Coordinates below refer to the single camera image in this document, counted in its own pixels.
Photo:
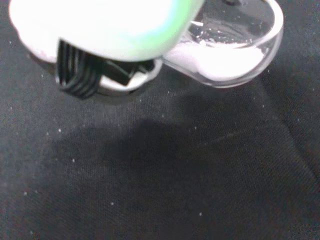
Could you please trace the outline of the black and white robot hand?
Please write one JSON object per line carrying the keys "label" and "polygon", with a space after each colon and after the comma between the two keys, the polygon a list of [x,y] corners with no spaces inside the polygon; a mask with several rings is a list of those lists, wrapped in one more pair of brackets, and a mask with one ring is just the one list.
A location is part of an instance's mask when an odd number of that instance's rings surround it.
{"label": "black and white robot hand", "polygon": [[21,43],[72,97],[126,95],[153,81],[202,0],[11,0]]}

